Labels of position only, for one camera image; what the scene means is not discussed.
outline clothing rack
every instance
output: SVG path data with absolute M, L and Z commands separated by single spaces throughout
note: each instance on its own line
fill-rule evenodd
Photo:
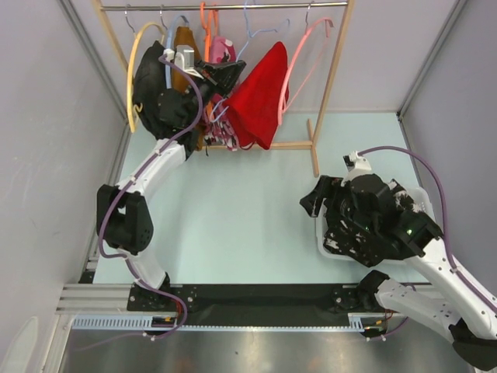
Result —
M 321 128 L 323 125 L 323 120 L 325 119 L 326 108 L 328 107 L 328 101 L 330 92 L 332 91 L 333 81 L 335 79 L 336 70 L 339 65 L 340 56 L 342 54 L 343 44 L 345 43 L 347 29 L 349 27 L 350 18 L 352 16 L 352 10 L 354 7 L 355 0 L 348 0 L 347 2 L 307 2 L 307 3 L 295 3 L 295 4 L 261 4 L 261 5 L 206 5 L 205 10 L 243 10 L 243 9 L 294 9 L 294 8 L 328 8 L 328 7 L 345 7 L 342 16 L 342 22 L 340 23 L 339 35 L 335 45 L 335 50 L 333 52 L 332 64 L 328 72 L 328 78 L 326 80 L 325 91 L 323 92 L 323 98 L 319 108 L 318 120 L 316 126 L 314 127 L 311 119 L 307 120 L 308 137 L 306 141 L 288 141 L 288 142 L 273 142 L 271 144 L 271 150 L 308 150 L 311 151 L 311 161 L 312 169 L 315 177 L 319 176 L 319 164 L 318 164 L 318 153 L 317 145 L 319 135 L 321 134 Z M 116 52 L 121 64 L 123 65 L 124 71 L 127 71 L 128 62 L 126 56 L 124 55 L 123 49 L 117 39 L 117 35 L 113 29 L 112 23 L 109 20 L 107 12 L 171 12 L 171 11 L 200 11 L 200 5 L 113 5 L 105 6 L 102 4 L 101 0 L 92 0 L 92 4 L 95 11 L 102 23 L 104 30 L 109 37 L 113 49 Z M 223 145 L 213 145 L 209 149 L 226 149 Z

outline red cloth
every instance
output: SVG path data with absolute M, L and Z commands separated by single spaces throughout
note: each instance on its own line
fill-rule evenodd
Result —
M 278 128 L 278 103 L 287 69 L 287 49 L 278 42 L 226 100 L 226 114 L 241 147 L 254 142 L 266 150 L 271 146 Z

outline wooden foot of rack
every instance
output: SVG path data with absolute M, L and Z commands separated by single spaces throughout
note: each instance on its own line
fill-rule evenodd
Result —
M 312 170 L 314 172 L 314 177 L 318 177 L 319 176 L 318 153 L 316 151 L 316 144 L 313 142 L 314 128 L 312 127 L 312 122 L 310 119 L 308 119 L 308 133 L 309 133 L 309 138 L 311 139 Z

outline table surface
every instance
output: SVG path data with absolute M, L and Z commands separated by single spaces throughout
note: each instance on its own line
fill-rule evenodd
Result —
M 316 116 L 287 114 L 276 140 L 307 139 L 306 120 L 315 123 Z M 121 176 L 132 173 L 154 145 L 140 126 Z M 378 145 L 406 146 L 394 113 L 327 114 L 318 143 L 321 174 L 344 176 L 344 155 Z M 383 151 L 368 159 L 384 180 L 418 186 L 407 155 Z M 319 254 L 315 222 L 299 205 L 317 181 L 305 150 L 196 153 L 148 201 L 155 233 L 147 249 L 174 284 L 357 283 L 371 269 Z M 426 282 L 403 263 L 376 269 L 397 281 Z M 99 258 L 94 283 L 132 280 L 123 260 Z

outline metal hook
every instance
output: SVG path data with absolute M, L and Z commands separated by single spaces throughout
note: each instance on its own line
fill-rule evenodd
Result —
M 162 23 L 162 26 L 165 28 L 166 31 L 168 31 L 168 27 L 164 24 L 164 19 L 162 18 L 162 8 L 164 8 L 164 5 L 161 4 L 161 10 L 158 11 L 158 14 L 161 15 L 161 23 Z
M 311 6 L 314 3 L 314 0 L 312 0 L 309 5 L 308 5 L 308 11 L 305 13 L 305 32 L 308 31 L 309 27 L 309 12 L 311 11 Z
M 134 28 L 132 27 L 132 25 L 130 23 L 130 20 L 127 18 L 127 9 L 129 6 L 130 6 L 129 4 L 126 4 L 126 8 L 124 9 L 124 17 L 126 17 L 127 25 L 133 30 L 133 33 L 136 33 L 136 31 L 134 30 Z

